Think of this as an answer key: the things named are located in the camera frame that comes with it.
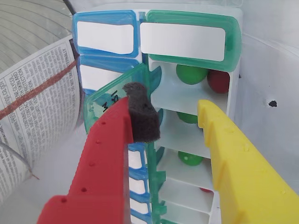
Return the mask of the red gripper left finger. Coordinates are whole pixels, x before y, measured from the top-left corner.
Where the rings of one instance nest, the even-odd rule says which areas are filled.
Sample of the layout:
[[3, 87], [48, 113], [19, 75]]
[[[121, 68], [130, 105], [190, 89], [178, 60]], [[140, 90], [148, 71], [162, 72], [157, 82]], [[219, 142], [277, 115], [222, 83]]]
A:
[[44, 206], [40, 224], [129, 224], [128, 144], [160, 137], [159, 117], [146, 88], [125, 84], [118, 100], [94, 123], [65, 196]]

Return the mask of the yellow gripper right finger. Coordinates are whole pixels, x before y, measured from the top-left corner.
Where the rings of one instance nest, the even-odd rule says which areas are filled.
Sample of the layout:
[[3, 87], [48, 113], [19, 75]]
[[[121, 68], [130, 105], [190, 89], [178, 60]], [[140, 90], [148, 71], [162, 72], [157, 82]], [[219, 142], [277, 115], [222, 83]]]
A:
[[224, 224], [296, 224], [299, 197], [213, 102], [198, 102]]

